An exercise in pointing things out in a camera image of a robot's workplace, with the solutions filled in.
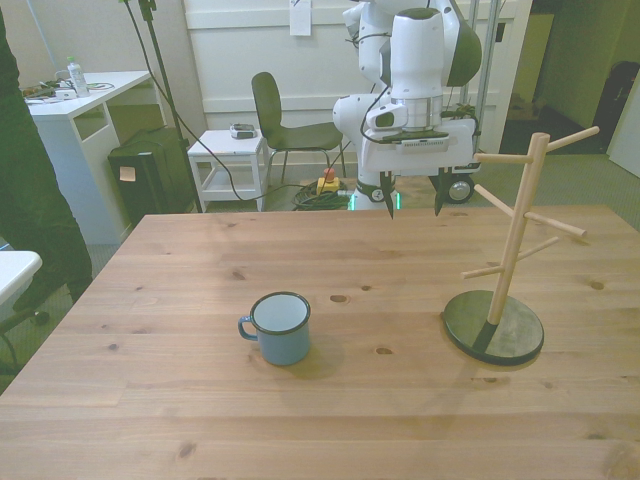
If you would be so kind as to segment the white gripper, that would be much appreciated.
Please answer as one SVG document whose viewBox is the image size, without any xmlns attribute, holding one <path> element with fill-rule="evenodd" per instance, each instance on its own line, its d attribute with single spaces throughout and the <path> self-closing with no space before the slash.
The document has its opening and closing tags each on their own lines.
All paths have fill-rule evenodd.
<svg viewBox="0 0 640 480">
<path fill-rule="evenodd" d="M 449 189 L 450 169 L 469 164 L 473 160 L 472 135 L 475 121 L 470 118 L 449 120 L 436 128 L 444 137 L 421 137 L 392 143 L 363 141 L 360 154 L 360 170 L 380 173 L 380 188 L 391 218 L 394 218 L 392 194 L 397 174 L 435 174 L 438 169 L 435 215 L 438 216 Z"/>
</svg>

